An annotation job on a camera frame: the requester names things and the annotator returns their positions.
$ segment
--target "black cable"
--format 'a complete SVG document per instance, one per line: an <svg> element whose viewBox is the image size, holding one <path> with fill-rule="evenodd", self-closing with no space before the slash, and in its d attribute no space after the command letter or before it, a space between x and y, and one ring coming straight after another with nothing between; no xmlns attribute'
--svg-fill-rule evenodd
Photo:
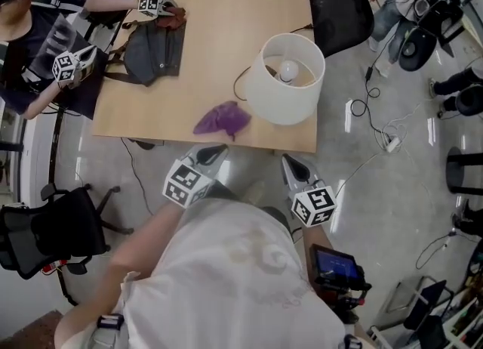
<svg viewBox="0 0 483 349"><path fill-rule="evenodd" d="M152 213L151 209L149 208L149 204L148 204L148 199L146 198L146 191L144 190L144 186L143 186L143 183L141 182L141 179L139 178L139 176L137 175L136 173L136 169L134 168L134 157L133 155L131 154L131 152L129 151L129 148L128 148L128 145L126 145L126 143L124 142L124 138L121 138L121 141L122 141L122 144L124 145L124 147L126 148L126 150L128 151L129 153L129 156L131 158L131 167L133 169L133 173L134 173L134 176L136 177L137 181L139 182L139 185L141 187L141 190L143 191L143 198L144 198L144 204L146 204L146 209L148 210L148 212L151 214L151 216L154 216L154 214Z"/></svg>
<svg viewBox="0 0 483 349"><path fill-rule="evenodd" d="M461 233L457 233L456 236L461 236L461 237L464 237L466 240L469 240L470 242L472 243L478 243L477 240L473 240L473 239L470 239L467 235L463 235Z"/></svg>
<svg viewBox="0 0 483 349"><path fill-rule="evenodd" d="M67 114L68 116L82 116L82 114L72 114L70 112L68 112L66 109L64 109L63 107L59 106L58 104L56 104L55 102L52 102L54 104L54 106L51 106L49 104L49 107L52 109L52 110L55 110L55 111L51 111L51 112L47 112L47 113L42 113L42 114L57 114L58 112L62 111L64 114Z"/></svg>
<svg viewBox="0 0 483 349"><path fill-rule="evenodd" d="M243 100L244 102L246 101L246 99L243 99L243 98L240 98L237 94L236 94L236 90L235 90L235 86L236 86L236 82L238 80L240 80L240 78L250 69L250 67L248 68L245 68L240 75L238 75L235 79L235 81L233 82L233 94L239 99L239 100Z"/></svg>
<svg viewBox="0 0 483 349"><path fill-rule="evenodd" d="M302 29L314 29L314 26L312 24L307 24L306 26L302 26L301 28L297 28L297 29L294 29L293 31L290 31L289 33L294 33L294 32L297 32L297 31L301 31ZM240 78L250 69L250 67L248 68L245 68L240 75L238 75L235 79L235 81L233 82L233 94L236 96L237 99L239 100L243 100L244 102L246 102L247 100L242 98L242 97L239 97L238 94L236 94L236 83L238 82L238 80L240 80Z"/></svg>
<svg viewBox="0 0 483 349"><path fill-rule="evenodd" d="M449 116L447 118L440 118L439 120L440 121L447 121L448 119L453 119L453 118L456 118L457 116L460 116L461 113L458 113L458 114L454 114L453 116Z"/></svg>
<svg viewBox="0 0 483 349"><path fill-rule="evenodd" d="M421 253L420 253L419 258L416 260L416 263L414 264L414 266L416 267L416 270L421 270L421 269L422 269L424 266L426 266L426 265L428 264L428 262L431 260L431 258L434 256L434 254L435 254L436 252L438 252L440 249L442 249L442 248L445 246L445 244L446 244L446 243L445 243L445 244L443 244L443 245L442 245L441 247L439 247L438 249L436 249L435 251L433 251L433 253L432 253L432 254L429 256L429 258L428 258L428 259L426 259L426 261L424 262L424 264L423 264L422 266L418 267L418 266L417 266L417 262L418 262L418 261L420 261L421 257L422 257L422 256L423 256L423 254L424 254L424 253L425 253L425 252L428 250L428 248L429 248L429 247L431 247L431 246L432 246L433 244L435 244L436 242L438 242L439 240L446 239L446 238L447 238L448 236L450 236L450 235L451 235L451 233L448 233L448 234L446 234L446 235L444 235L444 236L442 236L442 237L439 237L438 239L433 240L433 241L432 241L432 242L431 242L431 243L430 243L430 244L429 244L429 245L428 245L428 246L427 246L427 247L426 247L426 248L423 250L423 252L421 252Z"/></svg>
<svg viewBox="0 0 483 349"><path fill-rule="evenodd" d="M297 28L297 29L294 29L293 31L290 31L290 33L298 32L298 31L301 31L302 29L314 29L314 26L312 24L307 24L302 28Z"/></svg>
<svg viewBox="0 0 483 349"><path fill-rule="evenodd" d="M302 230L302 227L297 227L297 228L295 228L295 230L293 230L293 231L291 232L292 237L294 237L294 234L295 234L297 231L300 231L300 230Z"/></svg>
<svg viewBox="0 0 483 349"><path fill-rule="evenodd" d="M372 123L371 109L369 108L369 98L373 98L373 99L378 98L380 96L380 88L373 87L371 90L369 90L368 89L368 81L366 80L366 82L365 82L365 91L366 91L365 100L362 100L362 99L355 99L355 100L353 100L352 103L350 104L350 112L351 112L351 114L353 116L356 116L356 117L363 116L367 112L368 113L368 117L369 117L369 125L371 125L372 129L374 129L378 133L384 134L382 130L376 128L374 126L374 124ZM364 109L362 110L362 113L360 113L360 114L354 113L354 108L353 107L354 107L354 103L355 102L359 102L359 103L362 103L364 105Z"/></svg>
<svg viewBox="0 0 483 349"><path fill-rule="evenodd" d="M423 252L421 252L419 258L416 260L416 264L414 265L416 267L416 270L421 270L424 266L426 266L428 264L428 262L431 260L431 258L434 256L434 254L436 252L438 252L439 250L443 249L443 247L445 247L446 243L444 243L441 247L437 248L435 251L432 252L432 254L429 256L429 258L426 259L426 261L423 263L422 266L417 266L417 262L421 259L421 257L423 256L423 254L428 250L429 247L431 247L434 243L438 242L439 240L441 239L446 239L447 237L453 237L453 236L461 236L461 237L464 237L465 239L469 240L470 242L473 242L473 243L477 243L476 240L472 240L470 239L468 236L465 236L465 235L462 235L461 233L456 233L456 232L453 232L451 231L450 233L448 233L447 235L444 235L442 237L439 237L438 239L435 239L433 240L424 250Z"/></svg>
<svg viewBox="0 0 483 349"><path fill-rule="evenodd" d="M41 270L40 272L41 272L43 275L45 275L45 276L50 276L50 275L52 275L53 273L56 273L56 272L57 272L57 269L58 269L58 267L56 267L56 268L55 268L54 270L52 270L50 273L44 273L44 271L42 271L42 270Z"/></svg>

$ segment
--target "black stool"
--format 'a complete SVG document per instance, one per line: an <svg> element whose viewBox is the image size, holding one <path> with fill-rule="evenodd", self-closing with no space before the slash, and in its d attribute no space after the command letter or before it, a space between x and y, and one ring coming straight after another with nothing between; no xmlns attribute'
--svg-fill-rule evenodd
<svg viewBox="0 0 483 349"><path fill-rule="evenodd" d="M482 188L462 187L465 178L465 166L483 165L483 153L462 154L457 147L452 147L446 159L446 184L451 193L483 196Z"/></svg>

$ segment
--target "wooden table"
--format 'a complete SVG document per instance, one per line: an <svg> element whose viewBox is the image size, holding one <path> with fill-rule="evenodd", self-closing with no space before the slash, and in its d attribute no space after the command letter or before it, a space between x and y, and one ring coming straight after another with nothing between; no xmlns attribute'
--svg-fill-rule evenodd
<svg viewBox="0 0 483 349"><path fill-rule="evenodd" d="M246 102L239 106L252 115L236 135L224 131L194 135L198 121L216 105L237 100L233 82L250 66L273 35L312 22L309 0L175 0L186 9L187 25L178 77L162 77L146 88L105 79L97 101L93 134L147 140L221 142L277 150L316 150L316 112L298 125L273 125L255 116ZM132 11L128 20L147 20ZM128 38L121 29L115 48ZM302 32L313 40L312 31ZM113 66L111 71L120 71ZM243 97L243 81L237 93Z"/></svg>

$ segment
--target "concrete floor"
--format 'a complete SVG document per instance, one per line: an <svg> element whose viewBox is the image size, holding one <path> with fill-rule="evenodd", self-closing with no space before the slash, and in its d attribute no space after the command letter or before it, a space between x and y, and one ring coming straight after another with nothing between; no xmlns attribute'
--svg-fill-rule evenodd
<svg viewBox="0 0 483 349"><path fill-rule="evenodd" d="M377 127L401 119L419 106L412 116L398 122L408 134L401 150L390 155L378 147L368 117L356 118L348 110L352 100L365 97L364 73L376 54L363 43L327 59L318 104L318 150L307 158L315 162L325 182L337 191L361 164L377 155L343 187L337 213L324 225L334 248L354 255L365 269L367 281L374 286L366 305L358 308L365 328L374 321L390 290L405 277L427 273L438 280L447 279L456 290L475 247L462 237L454 237L448 248L437 253L421 271L414 267L424 247L449 232L451 213L462 202L461 197L448 192L445 184L447 152L452 146L467 153L481 152L482 148L483 122L478 116L440 121L435 117L438 101L426 100L430 77L445 80L481 54L465 34L452 46L455 59L438 49L415 73L397 67L389 79L383 79L374 72L369 85L379 87L381 94L369 104ZM57 155L57 186L70 189L80 185L81 178L94 185L93 198L99 201L110 187L120 185L122 191L114 195L104 218L114 224L139 227L149 214L128 153L120 139L93 137L90 132L88 119L64 118ZM166 142L144 151L126 142L146 188L149 207L154 211L165 202L161 190L168 169L191 144ZM261 204L286 211L279 156L265 150L231 147L219 178L236 193L261 181ZM480 167L473 167L466 183L481 185ZM471 204L481 208L475 197ZM106 237L114 246L122 241L109 231ZM66 275L72 296L80 301L89 296L108 257L94 258L84 276Z"/></svg>

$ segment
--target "phone screen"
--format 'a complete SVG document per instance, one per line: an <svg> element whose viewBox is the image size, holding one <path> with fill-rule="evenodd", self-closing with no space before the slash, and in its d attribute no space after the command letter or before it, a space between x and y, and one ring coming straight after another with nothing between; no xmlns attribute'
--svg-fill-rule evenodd
<svg viewBox="0 0 483 349"><path fill-rule="evenodd" d="M333 272L335 275L344 276L346 278L359 278L355 263L351 259L342 256L332 255L325 251L318 250L317 265L322 273Z"/></svg>

